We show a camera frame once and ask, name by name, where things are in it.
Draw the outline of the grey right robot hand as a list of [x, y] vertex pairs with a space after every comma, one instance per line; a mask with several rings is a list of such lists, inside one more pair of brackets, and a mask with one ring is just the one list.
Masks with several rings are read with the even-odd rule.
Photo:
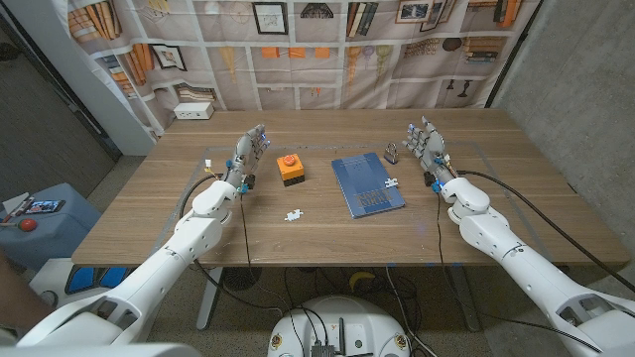
[[426, 186], [435, 192], [457, 177], [457, 173], [450, 167], [450, 158], [445, 151], [445, 141], [437, 128], [425, 117], [422, 127], [411, 123], [407, 130], [404, 147], [419, 160], [424, 170]]

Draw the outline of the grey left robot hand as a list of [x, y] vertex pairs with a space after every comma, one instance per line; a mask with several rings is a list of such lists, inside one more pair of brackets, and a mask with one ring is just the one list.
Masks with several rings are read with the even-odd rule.
[[266, 137], [264, 124], [248, 130], [236, 142], [234, 152], [227, 161], [223, 180], [236, 187], [241, 193], [253, 189], [258, 163], [269, 145], [270, 141]]

